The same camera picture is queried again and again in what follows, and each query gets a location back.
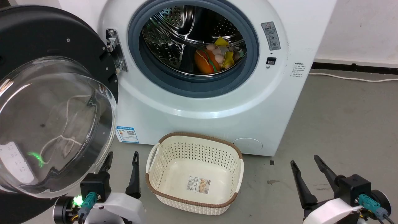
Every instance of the door hinge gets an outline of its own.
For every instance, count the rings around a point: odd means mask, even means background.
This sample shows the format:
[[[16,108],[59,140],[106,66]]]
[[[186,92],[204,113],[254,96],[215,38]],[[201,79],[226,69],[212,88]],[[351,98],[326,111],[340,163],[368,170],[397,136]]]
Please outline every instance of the door hinge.
[[[127,72],[127,65],[124,59],[123,51],[119,42],[116,29],[106,29],[106,42],[107,51],[112,55],[113,61],[115,62],[116,74],[121,71]]]

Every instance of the gray floor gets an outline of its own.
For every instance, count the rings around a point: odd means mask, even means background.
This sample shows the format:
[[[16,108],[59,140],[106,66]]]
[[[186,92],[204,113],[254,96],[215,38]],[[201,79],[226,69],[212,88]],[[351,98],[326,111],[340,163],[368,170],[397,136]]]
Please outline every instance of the gray floor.
[[[328,72],[368,79],[398,78],[394,75]],[[392,202],[393,220],[398,222],[396,171],[398,163],[398,82],[365,83],[324,76],[309,76],[275,157],[244,155],[245,173],[236,201],[220,216],[205,216],[168,207],[145,185],[144,165],[151,146],[120,143],[111,174],[113,191],[124,192],[131,172],[134,151],[140,153],[141,201],[148,224],[162,223],[283,223],[302,222],[303,210],[293,180],[294,159],[311,192],[324,200],[333,196],[327,180],[318,170],[317,154],[337,173],[357,173],[372,182]],[[52,209],[26,222],[53,223]]]

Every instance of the yellow wire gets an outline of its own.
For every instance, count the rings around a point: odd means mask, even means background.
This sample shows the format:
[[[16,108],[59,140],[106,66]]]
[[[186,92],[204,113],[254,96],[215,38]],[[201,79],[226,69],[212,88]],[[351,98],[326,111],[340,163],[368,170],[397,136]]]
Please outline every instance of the yellow wire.
[[[75,215],[74,217],[72,217],[71,221],[73,222],[77,217],[79,217],[79,215]]]

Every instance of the washing machine door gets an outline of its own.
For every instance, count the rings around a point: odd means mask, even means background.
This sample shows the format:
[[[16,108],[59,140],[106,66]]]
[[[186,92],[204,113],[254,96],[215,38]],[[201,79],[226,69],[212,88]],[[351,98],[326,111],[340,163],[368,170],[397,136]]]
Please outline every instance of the washing machine door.
[[[0,187],[64,195],[107,155],[117,76],[107,45],[56,8],[0,11]]]

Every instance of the green light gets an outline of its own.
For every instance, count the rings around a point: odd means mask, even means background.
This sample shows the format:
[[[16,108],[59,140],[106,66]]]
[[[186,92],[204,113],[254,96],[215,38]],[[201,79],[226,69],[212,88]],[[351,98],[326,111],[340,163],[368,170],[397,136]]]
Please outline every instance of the green light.
[[[81,207],[83,204],[83,197],[81,195],[74,197],[73,204]]]
[[[39,161],[40,168],[43,167],[44,161],[43,161],[43,159],[41,158],[41,156],[39,154],[37,154],[35,152],[28,152],[27,154],[36,157],[36,159]]]

